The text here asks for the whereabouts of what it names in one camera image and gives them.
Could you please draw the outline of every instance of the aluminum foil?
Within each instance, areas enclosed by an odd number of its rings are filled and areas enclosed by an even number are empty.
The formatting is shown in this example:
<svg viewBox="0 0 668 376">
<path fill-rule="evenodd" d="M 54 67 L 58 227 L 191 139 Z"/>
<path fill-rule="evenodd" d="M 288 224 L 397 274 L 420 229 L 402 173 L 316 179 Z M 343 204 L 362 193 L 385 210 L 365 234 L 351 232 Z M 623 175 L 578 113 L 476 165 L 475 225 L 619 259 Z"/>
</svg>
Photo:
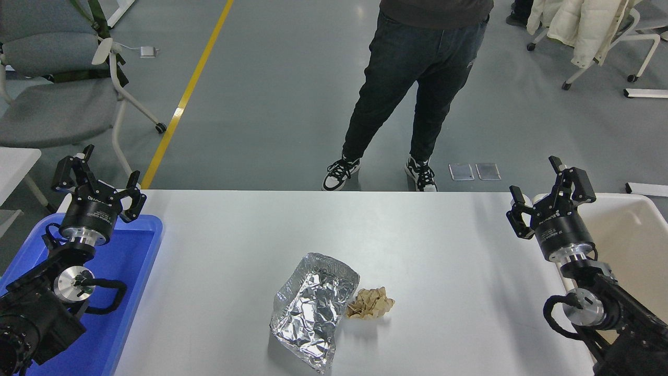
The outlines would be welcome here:
<svg viewBox="0 0 668 376">
<path fill-rule="evenodd" d="M 337 324 L 358 283 L 359 274 L 343 262 L 307 254 L 274 297 L 269 323 L 274 337 L 316 371 L 326 372 Z"/>
</svg>

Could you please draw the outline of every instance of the robotic arm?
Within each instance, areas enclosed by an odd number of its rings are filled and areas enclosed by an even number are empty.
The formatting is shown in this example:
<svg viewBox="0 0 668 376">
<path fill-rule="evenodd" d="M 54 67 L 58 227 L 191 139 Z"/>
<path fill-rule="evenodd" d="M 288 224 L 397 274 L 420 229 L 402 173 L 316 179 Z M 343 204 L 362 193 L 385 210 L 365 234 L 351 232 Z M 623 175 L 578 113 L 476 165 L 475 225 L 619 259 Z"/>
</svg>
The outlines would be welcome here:
<svg viewBox="0 0 668 376">
<path fill-rule="evenodd" d="M 113 312 L 123 299 L 127 288 L 122 281 L 95 278 L 84 264 L 93 259 L 96 246 L 109 242 L 118 216 L 125 222 L 139 216 L 146 195 L 136 187 L 139 171 L 121 191 L 98 181 L 88 167 L 92 151 L 88 145 L 82 155 L 58 163 L 52 188 L 71 193 L 72 203 L 60 225 L 46 228 L 47 259 L 10 283 L 0 297 L 0 376 L 24 375 L 32 360 L 43 364 L 60 354 L 86 331 L 79 321 L 84 313 Z M 123 210 L 125 197 L 132 203 Z M 53 226 L 64 239 L 53 236 Z M 96 287 L 117 290 L 108 307 L 89 306 Z"/>
<path fill-rule="evenodd" d="M 556 157 L 550 157 L 550 163 L 557 175 L 550 194 L 529 207 L 521 190 L 511 186 L 513 204 L 506 213 L 519 238 L 535 235 L 545 260 L 560 263 L 562 275 L 576 282 L 577 288 L 566 296 L 551 296 L 545 302 L 545 319 L 556 332 L 587 345 L 597 360 L 595 376 L 668 375 L 668 326 L 619 286 L 608 264 L 598 261 L 594 241 L 578 214 L 579 205 L 596 200 L 587 173 L 565 167 Z M 531 217 L 529 225 L 522 214 Z M 564 304 L 574 333 L 553 319 L 558 303 Z M 597 332 L 607 330 L 619 334 L 613 343 Z"/>
</svg>

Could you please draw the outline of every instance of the white jacket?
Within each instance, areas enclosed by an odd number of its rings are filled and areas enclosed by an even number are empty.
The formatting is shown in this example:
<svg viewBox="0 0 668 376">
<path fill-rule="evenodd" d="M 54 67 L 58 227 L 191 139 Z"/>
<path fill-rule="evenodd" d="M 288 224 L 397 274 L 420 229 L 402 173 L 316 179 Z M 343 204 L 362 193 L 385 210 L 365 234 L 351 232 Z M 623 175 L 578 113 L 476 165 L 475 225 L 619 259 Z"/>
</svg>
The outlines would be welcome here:
<svg viewBox="0 0 668 376">
<path fill-rule="evenodd" d="M 641 0 L 534 0 L 526 24 L 534 34 L 540 23 L 547 36 L 575 48 L 570 61 L 589 67 L 596 58 L 603 63 L 621 20 Z"/>
</svg>

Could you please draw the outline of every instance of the black shoe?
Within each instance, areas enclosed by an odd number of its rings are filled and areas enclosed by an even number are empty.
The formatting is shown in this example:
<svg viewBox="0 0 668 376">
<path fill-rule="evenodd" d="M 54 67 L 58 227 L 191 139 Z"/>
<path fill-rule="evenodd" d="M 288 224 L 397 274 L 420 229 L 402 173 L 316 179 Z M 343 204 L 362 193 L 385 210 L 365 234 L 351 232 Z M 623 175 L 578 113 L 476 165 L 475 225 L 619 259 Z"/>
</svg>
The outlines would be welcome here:
<svg viewBox="0 0 668 376">
<path fill-rule="evenodd" d="M 359 158 L 346 161 L 344 158 L 327 167 L 327 176 L 323 181 L 323 191 L 338 191 L 345 185 L 345 181 L 359 170 Z"/>
<path fill-rule="evenodd" d="M 436 182 L 434 181 L 434 172 L 429 167 L 429 161 L 416 161 L 413 157 L 403 167 L 406 175 L 415 181 L 415 190 L 417 192 L 438 192 Z"/>
<path fill-rule="evenodd" d="M 527 21 L 528 21 L 528 19 L 519 18 L 515 14 L 515 12 L 511 13 L 508 17 L 506 17 L 506 23 L 508 25 L 519 26 L 519 27 L 523 27 L 524 29 L 526 29 L 526 22 Z"/>
</svg>

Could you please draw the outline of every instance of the gray floor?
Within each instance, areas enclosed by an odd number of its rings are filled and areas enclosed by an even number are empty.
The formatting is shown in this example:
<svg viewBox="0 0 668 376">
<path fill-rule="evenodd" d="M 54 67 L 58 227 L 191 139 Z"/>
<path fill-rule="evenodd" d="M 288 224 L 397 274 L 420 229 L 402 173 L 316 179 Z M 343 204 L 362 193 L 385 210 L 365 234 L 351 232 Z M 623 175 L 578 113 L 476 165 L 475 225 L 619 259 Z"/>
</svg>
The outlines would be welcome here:
<svg viewBox="0 0 668 376">
<path fill-rule="evenodd" d="M 635 84 L 626 77 L 639 68 L 649 42 L 620 43 L 603 66 L 566 92 L 561 84 L 576 70 L 572 50 L 545 40 L 527 52 L 533 37 L 504 23 L 511 2 L 496 1 L 469 81 L 446 119 L 432 157 L 440 191 L 506 191 L 512 184 L 531 197 L 554 183 L 549 155 L 587 170 L 598 192 L 621 193 L 627 181 L 668 184 L 668 102 L 622 95 L 626 87 L 668 89 L 667 44 Z M 319 190 L 325 168 L 339 157 L 363 83 L 377 4 L 237 0 L 151 188 Z M 171 119 L 224 6 L 138 0 L 112 31 L 126 45 L 160 49 L 152 60 L 124 53 L 124 71 L 127 89 L 163 122 Z M 10 80 L 8 89 L 16 95 L 40 81 Z M 411 189 L 403 164 L 414 98 L 415 88 L 374 138 L 346 189 Z M 0 113 L 5 109 L 1 103 Z M 121 145 L 133 168 L 146 170 L 160 139 L 146 118 L 128 109 Z M 91 142 L 98 178 L 124 184 L 110 133 Z M 32 171 L 38 184 L 46 190 L 56 161 L 82 148 L 44 150 Z M 496 163 L 502 180 L 453 181 L 448 163 Z M 48 196 L 54 203 L 62 198 Z M 655 203 L 666 216 L 668 200 Z M 2 209 L 26 215 L 0 239 L 0 270 L 45 215 L 24 185 Z"/>
</svg>

